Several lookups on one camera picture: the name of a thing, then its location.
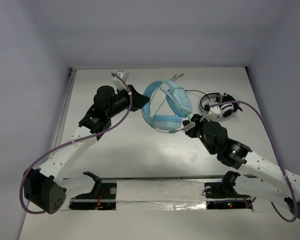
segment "headphone ear cup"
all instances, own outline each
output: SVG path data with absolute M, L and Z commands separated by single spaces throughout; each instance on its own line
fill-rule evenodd
M 232 103 L 223 104 L 220 107 L 219 118 L 227 118 L 234 112 L 234 105 Z
M 222 103 L 230 102 L 230 101 L 238 101 L 238 99 L 235 96 L 232 96 L 230 94 L 224 93 L 222 98 Z M 235 113 L 239 109 L 238 103 L 233 103 L 233 112 Z

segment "white headphones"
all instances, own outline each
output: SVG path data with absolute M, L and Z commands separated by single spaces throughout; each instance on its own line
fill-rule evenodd
M 201 98 L 199 106 L 201 111 L 204 114 L 207 114 L 211 105 L 225 103 L 220 106 L 220 115 L 218 118 L 227 118 L 238 110 L 243 112 L 238 103 L 226 103 L 230 101 L 238 101 L 238 98 L 228 93 L 220 94 L 219 92 L 212 92 L 205 94 Z

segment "white table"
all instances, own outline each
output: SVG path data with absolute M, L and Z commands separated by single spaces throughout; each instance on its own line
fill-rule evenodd
M 78 70 L 66 114 L 62 135 L 64 143 L 93 103 L 98 87 L 112 85 L 111 72 L 118 69 Z M 187 90 L 236 95 L 258 108 L 244 68 L 156 68 L 128 69 L 128 83 L 143 93 L 154 80 L 186 73 L 177 82 Z M 199 113 L 200 93 L 190 94 L 194 113 Z M 162 101 L 159 93 L 152 110 Z M 254 112 L 244 112 L 222 120 L 230 138 L 254 149 L 271 162 L 275 157 L 263 126 Z M 159 113 L 170 114 L 168 105 Z M 112 124 L 124 113 L 116 116 Z M 91 171 L 102 178 L 208 177 L 224 175 L 229 168 L 205 150 L 198 139 L 183 133 L 160 134 L 151 129 L 140 112 L 132 112 L 117 129 L 105 134 L 73 166 L 68 177 Z M 257 200 L 255 211 L 181 210 L 181 211 L 58 211 L 54 215 L 27 214 L 21 240 L 74 239 L 165 239 L 165 240 L 300 240 L 300 221 L 286 223 L 270 203 Z
M 96 90 L 103 85 L 112 85 L 111 72 L 117 69 L 87 69 L 76 73 L 70 104 L 66 115 L 62 143 L 72 135 L 78 122 L 93 103 Z M 206 93 L 230 93 L 258 109 L 246 71 L 241 68 L 149 68 L 128 69 L 128 83 L 143 93 L 149 83 L 172 78 L 176 73 L 185 73 L 177 80 L 187 90 Z M 200 93 L 190 93 L 193 113 L 200 113 Z M 154 112 L 164 99 L 159 92 L 153 100 Z M 275 163 L 275 157 L 266 132 L 258 116 L 248 107 L 236 112 L 227 120 L 220 120 L 227 128 L 230 138 L 238 140 L 255 150 L 259 155 Z M 165 103 L 159 114 L 172 114 Z M 115 124 L 124 112 L 112 119 Z M 88 149 L 69 172 L 75 177 L 91 171 L 101 178 L 148 178 L 148 177 L 197 177 L 223 176 L 229 169 L 216 157 L 209 155 L 198 139 L 184 133 L 162 134 L 153 130 L 144 121 L 141 112 L 132 112 L 113 131 Z

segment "blue headphones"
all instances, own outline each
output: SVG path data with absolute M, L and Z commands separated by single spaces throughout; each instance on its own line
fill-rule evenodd
M 163 84 L 167 84 L 169 89 L 163 89 L 161 87 Z M 151 116 L 150 101 L 142 108 L 142 116 L 144 120 L 154 129 L 164 131 L 173 131 L 179 129 L 181 127 L 182 118 L 186 118 L 192 113 L 192 104 L 188 94 L 175 82 L 171 80 L 160 80 L 154 81 L 147 86 L 143 95 L 151 99 L 153 93 L 157 91 L 158 88 L 165 93 L 165 100 L 175 115 L 155 114 L 154 116 Z

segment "gray wall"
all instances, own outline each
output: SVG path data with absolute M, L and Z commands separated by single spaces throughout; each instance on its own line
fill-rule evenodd
M 30 0 L 0 0 L 0 240 L 19 238 L 20 181 L 50 147 L 69 79 L 37 11 Z
M 69 66 L 248 66 L 285 0 L 35 0 Z
M 300 175 L 300 0 L 288 0 L 248 68 L 285 167 Z

